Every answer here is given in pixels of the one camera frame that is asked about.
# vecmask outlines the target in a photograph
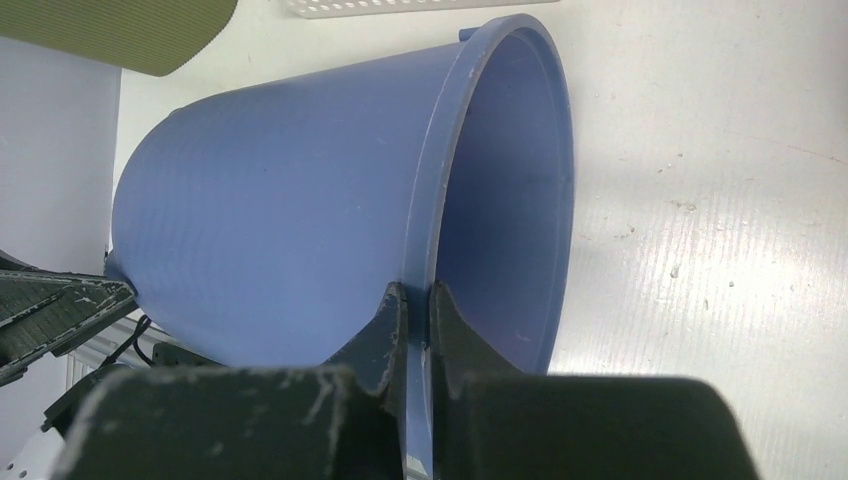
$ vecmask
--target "white floor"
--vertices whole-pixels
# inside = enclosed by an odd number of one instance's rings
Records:
[[[765,479],[848,478],[848,2],[562,0],[306,21],[241,0],[166,78],[125,72],[118,166],[224,90],[538,16],[570,81],[576,230],[552,370],[682,374]]]

